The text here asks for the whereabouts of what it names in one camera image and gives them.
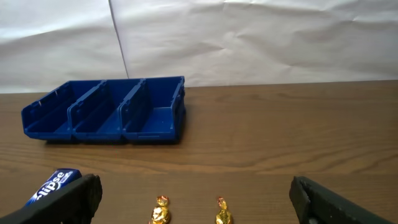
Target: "white wall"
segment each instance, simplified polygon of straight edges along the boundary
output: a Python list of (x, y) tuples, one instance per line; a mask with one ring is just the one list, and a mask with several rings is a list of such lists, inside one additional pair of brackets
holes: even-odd
[[(0, 92), (127, 77), (107, 1), (0, 2)], [(111, 6), (130, 78), (185, 75), (187, 86), (398, 78), (396, 0)]]

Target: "gold foil wrapped candy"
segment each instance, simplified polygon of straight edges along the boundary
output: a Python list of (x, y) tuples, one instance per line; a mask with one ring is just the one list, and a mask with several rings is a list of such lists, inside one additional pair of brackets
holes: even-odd
[(152, 222), (149, 224), (166, 224), (170, 221), (170, 213), (167, 205), (169, 204), (169, 198), (166, 196), (157, 197), (157, 204), (152, 211)]
[(222, 197), (218, 197), (217, 202), (221, 210), (216, 216), (216, 224), (232, 224), (231, 212), (228, 211), (225, 200)]

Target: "wood grain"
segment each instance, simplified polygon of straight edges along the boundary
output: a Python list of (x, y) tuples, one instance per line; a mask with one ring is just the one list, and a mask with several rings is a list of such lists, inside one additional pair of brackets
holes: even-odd
[(158, 194), (171, 224), (213, 223), (216, 196), (235, 224), (298, 223), (288, 191), (306, 175), (398, 222), (398, 81), (187, 88), (178, 145), (48, 144), (21, 109), (43, 93), (0, 95), (0, 215), (59, 167), (99, 174), (93, 223), (145, 223)]

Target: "blue plastic bin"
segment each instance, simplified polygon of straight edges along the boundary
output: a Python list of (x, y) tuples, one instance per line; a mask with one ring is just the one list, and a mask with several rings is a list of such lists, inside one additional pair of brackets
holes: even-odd
[(174, 141), (185, 113), (184, 77), (70, 81), (22, 110), (30, 138)]

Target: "blue package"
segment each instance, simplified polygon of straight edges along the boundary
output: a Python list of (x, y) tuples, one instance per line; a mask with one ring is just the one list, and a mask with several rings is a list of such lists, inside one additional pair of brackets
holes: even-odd
[(57, 169), (51, 177), (40, 187), (39, 190), (27, 201), (28, 206), (38, 199), (66, 186), (70, 182), (79, 179), (81, 173), (76, 169)]

